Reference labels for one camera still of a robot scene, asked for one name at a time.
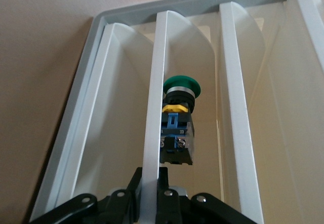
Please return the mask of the white drawer cabinet grey frame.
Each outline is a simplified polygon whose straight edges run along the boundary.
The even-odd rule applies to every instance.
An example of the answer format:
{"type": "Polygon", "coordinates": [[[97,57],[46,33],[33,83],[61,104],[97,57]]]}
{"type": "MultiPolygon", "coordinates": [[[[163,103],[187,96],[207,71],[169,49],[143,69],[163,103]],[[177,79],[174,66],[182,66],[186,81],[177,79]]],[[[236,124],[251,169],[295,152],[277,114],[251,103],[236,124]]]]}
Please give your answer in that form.
{"type": "MultiPolygon", "coordinates": [[[[154,46],[154,37],[155,37],[154,34],[155,34],[157,14],[164,11],[174,11],[186,18],[198,16],[198,15],[207,15],[207,14],[215,14],[217,17],[218,41],[216,43],[217,62],[215,66],[216,86],[217,86],[216,113],[217,113],[218,147],[219,147],[219,160],[220,160],[220,176],[221,176],[222,186],[221,186],[221,195],[219,197],[216,196],[215,197],[225,202],[223,174],[222,174],[223,167],[222,167],[222,159],[221,159],[222,154],[221,154],[221,143],[220,143],[220,123],[219,123],[220,115],[218,112],[220,108],[219,107],[219,92],[220,92],[219,69],[220,69],[220,61],[222,57],[221,55],[222,31],[221,31],[220,6],[222,4],[234,2],[241,5],[243,8],[251,9],[258,6],[276,4],[285,1],[288,0],[162,0],[162,1],[157,1],[157,2],[148,3],[144,5],[137,5],[137,6],[117,9],[113,11],[107,11],[99,14],[94,19],[92,26],[90,28],[86,45],[84,47],[84,51],[75,75],[73,86],[69,95],[69,100],[64,112],[62,122],[60,124],[60,128],[55,140],[55,144],[49,159],[49,163],[46,169],[46,173],[40,188],[40,192],[37,197],[37,201],[31,219],[35,220],[36,218],[48,213],[49,211],[61,205],[60,204],[51,210],[46,210],[48,199],[51,196],[53,190],[57,187],[59,177],[62,176],[63,174],[63,163],[67,159],[67,149],[69,147],[69,143],[67,140],[75,131],[74,123],[76,122],[76,114],[80,112],[81,109],[80,100],[83,99],[85,96],[86,86],[88,85],[90,80],[91,71],[96,59],[96,55],[99,49],[99,44],[105,26],[114,23],[121,23],[127,25],[133,28],[138,33],[147,37],[149,40],[151,40],[154,46]]],[[[118,187],[116,189],[111,190],[108,195],[112,194],[116,190],[125,189],[128,186],[128,184],[123,188],[118,187]]],[[[191,199],[194,196],[194,195],[190,196],[187,190],[183,187],[170,185],[170,188],[176,190],[181,196],[186,195],[189,199],[191,199]]]]}

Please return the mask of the white drawer holding button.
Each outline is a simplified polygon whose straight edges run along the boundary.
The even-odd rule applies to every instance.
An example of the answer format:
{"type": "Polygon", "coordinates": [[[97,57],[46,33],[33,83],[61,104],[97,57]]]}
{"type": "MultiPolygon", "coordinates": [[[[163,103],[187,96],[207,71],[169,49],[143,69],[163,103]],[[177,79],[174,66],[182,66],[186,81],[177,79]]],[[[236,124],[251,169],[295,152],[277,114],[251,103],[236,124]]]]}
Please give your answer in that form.
{"type": "Polygon", "coordinates": [[[169,184],[183,187],[190,196],[207,192],[221,195],[216,113],[218,41],[215,14],[183,17],[174,11],[157,14],[147,105],[140,224],[154,224],[159,167],[159,140],[164,81],[185,75],[200,84],[195,101],[192,165],[168,164],[169,184]]]}

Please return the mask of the white cabinet drawer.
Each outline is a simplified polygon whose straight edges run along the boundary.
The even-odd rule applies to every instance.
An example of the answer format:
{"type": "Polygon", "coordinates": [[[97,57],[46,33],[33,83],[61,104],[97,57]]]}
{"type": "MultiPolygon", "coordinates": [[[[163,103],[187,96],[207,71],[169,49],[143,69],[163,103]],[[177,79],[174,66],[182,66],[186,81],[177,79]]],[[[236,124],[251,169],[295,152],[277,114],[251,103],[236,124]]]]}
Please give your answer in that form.
{"type": "Polygon", "coordinates": [[[220,6],[224,200],[258,224],[324,224],[324,2],[220,6]]]}
{"type": "Polygon", "coordinates": [[[152,49],[127,25],[105,26],[46,210],[82,193],[101,199],[125,187],[142,165],[152,49]]]}

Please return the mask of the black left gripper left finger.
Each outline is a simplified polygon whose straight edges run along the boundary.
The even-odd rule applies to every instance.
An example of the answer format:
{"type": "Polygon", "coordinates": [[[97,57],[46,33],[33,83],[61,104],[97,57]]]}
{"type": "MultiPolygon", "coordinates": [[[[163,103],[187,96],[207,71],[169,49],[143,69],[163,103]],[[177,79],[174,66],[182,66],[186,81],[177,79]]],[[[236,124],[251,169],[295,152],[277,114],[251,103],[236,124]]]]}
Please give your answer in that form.
{"type": "Polygon", "coordinates": [[[85,193],[61,204],[29,224],[133,224],[139,219],[142,168],[125,189],[102,200],[85,193]]]}

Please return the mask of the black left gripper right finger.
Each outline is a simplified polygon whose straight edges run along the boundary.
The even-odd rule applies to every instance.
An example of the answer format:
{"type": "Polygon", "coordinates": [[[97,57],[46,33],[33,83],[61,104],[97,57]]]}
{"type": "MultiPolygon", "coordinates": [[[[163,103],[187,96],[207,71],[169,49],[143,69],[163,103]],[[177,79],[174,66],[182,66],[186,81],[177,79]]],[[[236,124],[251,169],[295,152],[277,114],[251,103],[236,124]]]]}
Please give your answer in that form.
{"type": "Polygon", "coordinates": [[[155,224],[257,224],[208,193],[189,199],[169,187],[168,169],[160,167],[155,224]]]}

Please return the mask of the green mushroom push button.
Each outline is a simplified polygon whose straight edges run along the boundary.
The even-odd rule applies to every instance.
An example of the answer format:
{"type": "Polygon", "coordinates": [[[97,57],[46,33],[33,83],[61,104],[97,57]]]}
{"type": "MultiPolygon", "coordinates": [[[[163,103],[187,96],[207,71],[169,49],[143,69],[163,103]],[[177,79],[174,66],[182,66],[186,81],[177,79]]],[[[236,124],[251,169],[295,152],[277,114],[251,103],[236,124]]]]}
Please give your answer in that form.
{"type": "Polygon", "coordinates": [[[163,85],[160,163],[193,164],[194,125],[192,113],[200,95],[199,83],[188,76],[173,76],[163,85]]]}

